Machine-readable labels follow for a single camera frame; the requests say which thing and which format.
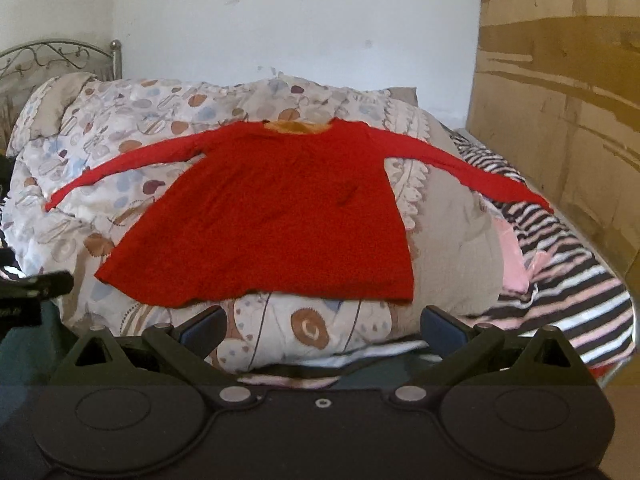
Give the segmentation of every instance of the red long-sleeve shirt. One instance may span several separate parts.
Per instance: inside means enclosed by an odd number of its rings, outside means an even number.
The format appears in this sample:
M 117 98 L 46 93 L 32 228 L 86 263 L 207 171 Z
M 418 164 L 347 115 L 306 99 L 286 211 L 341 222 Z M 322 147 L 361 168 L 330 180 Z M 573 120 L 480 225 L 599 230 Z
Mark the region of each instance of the red long-sleeve shirt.
M 404 224 L 383 161 L 414 158 L 500 202 L 548 203 L 523 184 L 365 123 L 287 135 L 239 122 L 124 153 L 55 192 L 113 173 L 207 156 L 131 227 L 96 277 L 146 304 L 237 298 L 251 290 L 411 301 Z

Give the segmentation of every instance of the bedsheet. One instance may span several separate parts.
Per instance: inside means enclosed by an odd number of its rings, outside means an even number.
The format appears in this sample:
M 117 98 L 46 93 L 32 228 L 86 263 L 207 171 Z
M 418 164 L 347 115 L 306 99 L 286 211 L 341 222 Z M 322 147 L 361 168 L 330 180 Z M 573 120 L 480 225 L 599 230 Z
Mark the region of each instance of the bedsheet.
M 502 156 L 449 132 L 462 157 L 473 166 L 524 182 Z M 553 254 L 524 294 L 504 291 L 494 308 L 468 324 L 490 322 L 519 335 L 533 335 L 545 324 L 561 328 L 584 362 L 602 367 L 631 355 L 634 306 L 622 281 L 578 240 L 556 216 L 530 203 L 500 204 L 518 236 L 525 261 L 536 251 Z

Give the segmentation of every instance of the cardboard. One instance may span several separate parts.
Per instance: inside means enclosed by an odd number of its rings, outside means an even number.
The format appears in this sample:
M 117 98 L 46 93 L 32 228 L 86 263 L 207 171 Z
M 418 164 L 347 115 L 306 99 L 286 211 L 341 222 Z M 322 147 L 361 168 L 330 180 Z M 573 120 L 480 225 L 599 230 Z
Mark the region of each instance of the cardboard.
M 640 0 L 482 0 L 467 129 L 640 296 Z

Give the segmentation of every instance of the pink cloth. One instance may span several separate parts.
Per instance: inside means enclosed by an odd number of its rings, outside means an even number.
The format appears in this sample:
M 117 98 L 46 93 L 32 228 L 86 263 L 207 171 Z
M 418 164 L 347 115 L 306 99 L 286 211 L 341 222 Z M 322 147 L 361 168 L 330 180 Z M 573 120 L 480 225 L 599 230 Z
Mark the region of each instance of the pink cloth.
M 496 216 L 493 217 L 493 221 L 500 239 L 500 249 L 502 250 L 502 286 L 505 290 L 524 294 L 529 290 L 529 283 L 533 277 L 551 261 L 552 255 L 546 251 L 537 251 L 529 267 L 526 267 L 518 237 L 511 224 L 504 218 Z

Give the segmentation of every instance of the metal headboard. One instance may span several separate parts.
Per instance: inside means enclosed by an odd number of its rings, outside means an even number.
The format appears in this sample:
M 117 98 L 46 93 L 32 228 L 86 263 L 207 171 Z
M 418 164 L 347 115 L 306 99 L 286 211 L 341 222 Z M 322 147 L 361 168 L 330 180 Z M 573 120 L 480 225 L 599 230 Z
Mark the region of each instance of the metal headboard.
M 64 62 L 67 66 L 82 70 L 95 54 L 111 61 L 113 79 L 122 79 L 122 44 L 119 40 L 113 40 L 109 49 L 110 52 L 107 52 L 95 45 L 75 40 L 28 41 L 0 52 L 0 80 L 16 74 L 23 77 L 36 66 L 48 69 L 52 63 L 57 62 Z

